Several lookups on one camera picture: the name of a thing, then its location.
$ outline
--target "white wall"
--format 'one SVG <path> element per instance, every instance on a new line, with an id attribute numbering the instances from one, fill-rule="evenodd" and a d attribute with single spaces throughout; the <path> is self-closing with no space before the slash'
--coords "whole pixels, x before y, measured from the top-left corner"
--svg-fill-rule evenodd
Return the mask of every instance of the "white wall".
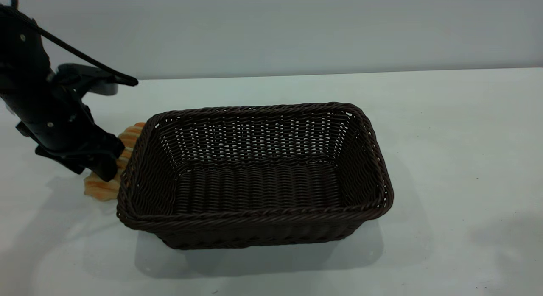
<path id="1" fill-rule="evenodd" d="M 543 64 L 543 0 L 20 1 L 141 79 Z M 54 65 L 79 61 L 46 47 Z"/>

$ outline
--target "dark brown wicker basket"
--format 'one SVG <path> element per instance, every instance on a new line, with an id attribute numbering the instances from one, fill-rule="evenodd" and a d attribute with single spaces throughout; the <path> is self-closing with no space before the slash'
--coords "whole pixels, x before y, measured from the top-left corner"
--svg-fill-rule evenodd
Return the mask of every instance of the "dark brown wicker basket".
<path id="1" fill-rule="evenodd" d="M 147 122 L 117 216 L 172 248 L 242 248 L 345 238 L 393 197 L 358 107 L 216 107 Z"/>

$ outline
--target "bread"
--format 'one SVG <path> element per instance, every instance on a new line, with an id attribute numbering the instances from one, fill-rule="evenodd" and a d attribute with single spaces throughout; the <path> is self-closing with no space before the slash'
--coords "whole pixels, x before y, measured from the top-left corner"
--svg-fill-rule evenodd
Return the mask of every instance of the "bread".
<path id="1" fill-rule="evenodd" d="M 94 197 L 99 201 L 110 201 L 111 199 L 117 198 L 120 188 L 120 175 L 126 168 L 128 159 L 130 159 L 130 156 L 132 155 L 134 145 L 136 145 L 136 140 L 140 137 L 143 126 L 145 126 L 145 123 L 143 122 L 136 123 L 134 126 L 126 128 L 126 130 L 118 136 L 125 148 L 117 159 L 117 174 L 109 182 L 104 182 L 96 175 L 96 173 L 91 172 L 91 174 L 84 179 L 85 195 Z"/>

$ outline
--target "table surface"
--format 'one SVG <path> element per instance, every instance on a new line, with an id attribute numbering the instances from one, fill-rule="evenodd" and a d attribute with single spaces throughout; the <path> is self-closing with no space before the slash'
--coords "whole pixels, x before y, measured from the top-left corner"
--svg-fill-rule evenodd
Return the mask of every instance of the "table surface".
<path id="1" fill-rule="evenodd" d="M 543 294 L 543 69 L 146 80 L 89 94 L 118 134 L 153 114 L 340 101 L 372 120 L 395 201 L 339 242 L 180 251 L 33 155 L 0 110 L 0 294 Z"/>

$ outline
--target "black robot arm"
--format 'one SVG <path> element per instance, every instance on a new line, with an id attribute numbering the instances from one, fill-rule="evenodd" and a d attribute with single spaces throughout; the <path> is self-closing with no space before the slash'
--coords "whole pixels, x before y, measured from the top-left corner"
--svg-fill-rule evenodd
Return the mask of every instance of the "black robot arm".
<path id="1" fill-rule="evenodd" d="M 95 124 L 81 98 L 87 92 L 114 95 L 117 84 L 135 86 L 138 81 L 63 43 L 13 4 L 0 6 L 0 31 L 0 97 L 21 118 L 16 128 L 38 144 L 37 155 L 77 174 L 89 168 L 111 180 L 124 145 Z M 53 72 L 41 36 L 97 68 L 63 64 Z"/>

